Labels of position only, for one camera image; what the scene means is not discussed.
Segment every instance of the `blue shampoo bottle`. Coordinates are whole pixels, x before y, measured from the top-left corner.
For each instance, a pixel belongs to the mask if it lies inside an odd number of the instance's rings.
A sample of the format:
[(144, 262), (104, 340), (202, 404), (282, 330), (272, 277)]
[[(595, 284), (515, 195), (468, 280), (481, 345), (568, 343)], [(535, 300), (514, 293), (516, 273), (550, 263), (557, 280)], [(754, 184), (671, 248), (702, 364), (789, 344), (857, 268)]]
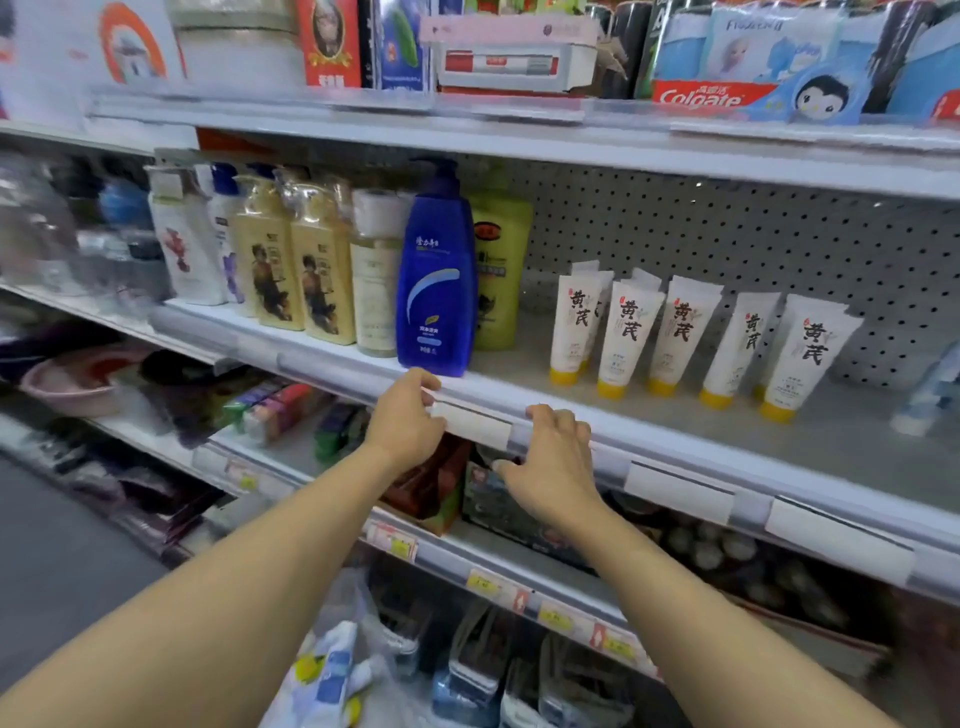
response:
[(442, 376), (467, 370), (477, 317), (473, 216), (460, 196), (457, 163), (436, 165), (403, 236), (396, 289), (396, 355), (405, 367)]

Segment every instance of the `store aisle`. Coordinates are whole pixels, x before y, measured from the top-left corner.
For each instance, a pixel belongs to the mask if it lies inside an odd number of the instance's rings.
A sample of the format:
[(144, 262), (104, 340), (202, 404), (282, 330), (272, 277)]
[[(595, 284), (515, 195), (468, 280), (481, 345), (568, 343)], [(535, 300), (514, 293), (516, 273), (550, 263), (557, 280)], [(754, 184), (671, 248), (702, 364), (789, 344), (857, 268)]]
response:
[(0, 692), (166, 569), (0, 456)]

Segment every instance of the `hand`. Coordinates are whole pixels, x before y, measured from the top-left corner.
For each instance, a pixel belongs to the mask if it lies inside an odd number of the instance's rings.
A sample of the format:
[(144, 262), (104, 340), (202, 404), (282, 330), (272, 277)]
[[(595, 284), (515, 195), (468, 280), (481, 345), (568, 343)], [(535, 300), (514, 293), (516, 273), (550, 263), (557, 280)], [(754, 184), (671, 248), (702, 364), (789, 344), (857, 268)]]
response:
[(562, 533), (603, 500), (593, 482), (590, 425), (568, 409), (546, 404), (527, 407), (534, 434), (523, 465), (497, 460), (493, 469), (527, 513)]
[(436, 392), (440, 380), (415, 367), (380, 396), (367, 427), (364, 446), (385, 453), (397, 475), (430, 457), (444, 436), (446, 420), (427, 414), (433, 395), (421, 387)]

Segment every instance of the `human arm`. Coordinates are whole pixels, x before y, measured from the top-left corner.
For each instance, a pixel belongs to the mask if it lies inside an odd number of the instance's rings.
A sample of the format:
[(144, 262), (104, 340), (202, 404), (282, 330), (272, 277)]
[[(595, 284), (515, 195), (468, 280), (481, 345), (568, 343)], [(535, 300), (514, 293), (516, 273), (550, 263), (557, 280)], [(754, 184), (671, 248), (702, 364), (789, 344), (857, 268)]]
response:
[(440, 442), (411, 370), (356, 452), (91, 626), (0, 697), (18, 728), (256, 726), (376, 500)]
[(620, 607), (696, 728), (893, 728), (896, 723), (688, 571), (600, 498), (589, 426), (531, 407), (527, 461), (498, 462), (516, 501), (559, 530)]

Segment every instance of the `pegboard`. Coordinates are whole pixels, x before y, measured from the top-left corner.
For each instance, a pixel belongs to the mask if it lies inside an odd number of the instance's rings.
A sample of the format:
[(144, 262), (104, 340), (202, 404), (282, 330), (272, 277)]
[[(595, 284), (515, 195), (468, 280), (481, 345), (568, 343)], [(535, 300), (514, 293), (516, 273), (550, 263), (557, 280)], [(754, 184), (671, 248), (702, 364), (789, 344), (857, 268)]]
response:
[[(419, 153), (318, 141), (320, 162), (395, 166)], [(452, 155), (465, 186), (487, 158)], [(504, 160), (534, 204), (521, 307), (553, 312), (557, 275), (576, 260), (629, 276), (635, 266), (722, 283), (702, 347), (714, 348), (741, 291), (846, 303), (863, 326), (832, 376), (913, 386), (960, 332), (960, 207), (806, 187), (699, 180), (603, 167)], [(772, 341), (771, 326), (765, 341)]]

